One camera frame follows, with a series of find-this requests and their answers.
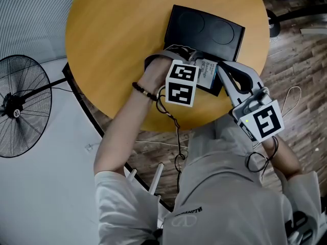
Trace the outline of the blue white packet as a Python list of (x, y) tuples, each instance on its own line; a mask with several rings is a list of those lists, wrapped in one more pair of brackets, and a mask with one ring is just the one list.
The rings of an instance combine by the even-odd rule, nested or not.
[(197, 59), (196, 65), (199, 67), (197, 85), (211, 89), (215, 80), (217, 62), (207, 59)]

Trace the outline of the person's white shirt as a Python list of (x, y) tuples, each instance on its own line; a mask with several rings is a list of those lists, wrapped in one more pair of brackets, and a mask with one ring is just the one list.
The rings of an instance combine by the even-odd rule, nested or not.
[(321, 216), (315, 172), (264, 188), (245, 166), (246, 134), (225, 115), (193, 132), (174, 210), (155, 237), (158, 202), (126, 177), (95, 175), (99, 245), (314, 245)]

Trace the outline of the black drawer box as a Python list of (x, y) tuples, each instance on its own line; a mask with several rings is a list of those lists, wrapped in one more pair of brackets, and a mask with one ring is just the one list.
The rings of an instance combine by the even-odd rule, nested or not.
[[(203, 52), (214, 62), (236, 61), (245, 28), (224, 18), (196, 9), (174, 5), (164, 38), (164, 48), (183, 45)], [(222, 83), (217, 75), (211, 89), (198, 88), (218, 96)]]

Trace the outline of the person's right forearm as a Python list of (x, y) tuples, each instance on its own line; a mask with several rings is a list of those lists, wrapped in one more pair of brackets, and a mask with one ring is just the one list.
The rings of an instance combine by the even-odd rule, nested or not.
[(273, 168), (282, 173), (287, 180), (303, 174), (298, 157), (278, 135), (263, 141), (262, 146), (267, 155), (273, 157), (271, 160)]

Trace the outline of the person's left hand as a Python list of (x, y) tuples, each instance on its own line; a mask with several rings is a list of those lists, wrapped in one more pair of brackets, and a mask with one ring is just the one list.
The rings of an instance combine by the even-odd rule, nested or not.
[(165, 83), (172, 60), (167, 57), (155, 58), (145, 69), (144, 74), (137, 82), (151, 94), (157, 94), (158, 89)]

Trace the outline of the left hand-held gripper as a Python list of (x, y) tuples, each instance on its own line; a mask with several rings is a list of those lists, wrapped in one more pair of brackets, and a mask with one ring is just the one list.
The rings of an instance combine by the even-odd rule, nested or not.
[(197, 59), (203, 59), (203, 52), (183, 45), (170, 45), (159, 53), (145, 59), (145, 67), (157, 57), (167, 57), (172, 60), (166, 76), (166, 102), (186, 107), (192, 107), (199, 76)]

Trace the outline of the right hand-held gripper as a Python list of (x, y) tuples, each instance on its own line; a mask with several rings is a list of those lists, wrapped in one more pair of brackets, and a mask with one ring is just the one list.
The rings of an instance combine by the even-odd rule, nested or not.
[[(218, 75), (233, 106), (230, 115), (251, 141), (263, 142), (284, 129), (278, 101), (270, 98), (254, 69), (222, 61), (218, 63)], [(259, 90), (252, 94), (254, 86)]]

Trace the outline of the person's left forearm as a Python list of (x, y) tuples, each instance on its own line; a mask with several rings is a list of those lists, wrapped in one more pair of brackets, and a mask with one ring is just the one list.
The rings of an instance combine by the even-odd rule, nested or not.
[(99, 145), (94, 161), (94, 174), (124, 173), (134, 143), (153, 101), (133, 89), (129, 99), (111, 121)]

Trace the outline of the black standing fan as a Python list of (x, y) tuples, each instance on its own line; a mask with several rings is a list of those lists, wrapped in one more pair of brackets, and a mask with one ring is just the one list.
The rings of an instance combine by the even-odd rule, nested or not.
[(14, 158), (41, 138), (52, 109), (51, 82), (44, 68), (25, 55), (0, 60), (0, 157)]

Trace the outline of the black electric scooter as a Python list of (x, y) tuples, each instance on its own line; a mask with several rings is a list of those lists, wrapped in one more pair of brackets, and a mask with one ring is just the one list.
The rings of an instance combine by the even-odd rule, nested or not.
[(288, 12), (283, 15), (276, 16), (272, 11), (266, 10), (268, 17), (268, 27), (270, 32), (270, 38), (277, 37), (281, 32), (281, 22), (286, 20), (292, 20), (299, 17), (326, 14), (327, 4), (313, 5), (305, 8), (301, 8), (292, 12)]

